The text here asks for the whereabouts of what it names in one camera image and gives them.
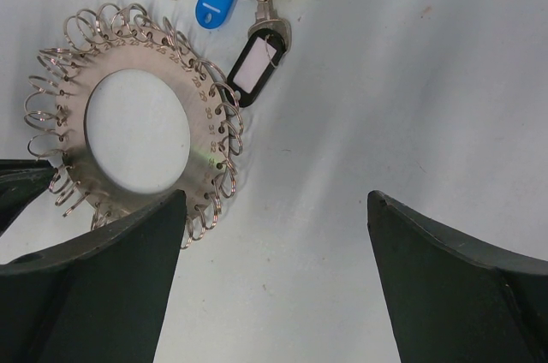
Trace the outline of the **metal disc with keyrings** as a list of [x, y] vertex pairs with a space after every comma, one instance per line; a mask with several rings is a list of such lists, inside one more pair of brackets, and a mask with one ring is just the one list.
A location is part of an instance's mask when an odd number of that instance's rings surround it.
[[80, 9], [63, 37], [37, 53], [23, 115], [29, 154], [55, 165], [56, 206], [88, 207], [98, 229], [181, 191], [189, 248], [238, 186], [245, 125], [223, 72], [138, 3]]

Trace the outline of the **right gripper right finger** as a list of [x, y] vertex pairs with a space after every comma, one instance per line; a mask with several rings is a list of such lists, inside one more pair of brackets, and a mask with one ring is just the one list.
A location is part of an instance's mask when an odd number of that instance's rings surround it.
[[545, 362], [547, 263], [426, 217], [380, 191], [367, 228], [403, 362]]

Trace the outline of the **black key tag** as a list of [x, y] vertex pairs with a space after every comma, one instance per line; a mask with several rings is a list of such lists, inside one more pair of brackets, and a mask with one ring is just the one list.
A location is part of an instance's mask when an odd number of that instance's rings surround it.
[[286, 52], [282, 35], [273, 29], [251, 34], [227, 78], [241, 108], [255, 102]]

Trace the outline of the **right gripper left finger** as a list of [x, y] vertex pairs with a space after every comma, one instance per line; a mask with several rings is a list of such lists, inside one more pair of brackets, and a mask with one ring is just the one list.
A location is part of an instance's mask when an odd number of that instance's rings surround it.
[[1, 267], [3, 362], [151, 362], [187, 215], [175, 191]]

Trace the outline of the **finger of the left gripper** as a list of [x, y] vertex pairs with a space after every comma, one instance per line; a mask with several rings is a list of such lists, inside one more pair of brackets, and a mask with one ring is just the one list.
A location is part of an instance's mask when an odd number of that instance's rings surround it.
[[1, 160], [1, 234], [46, 191], [57, 174], [47, 160]]

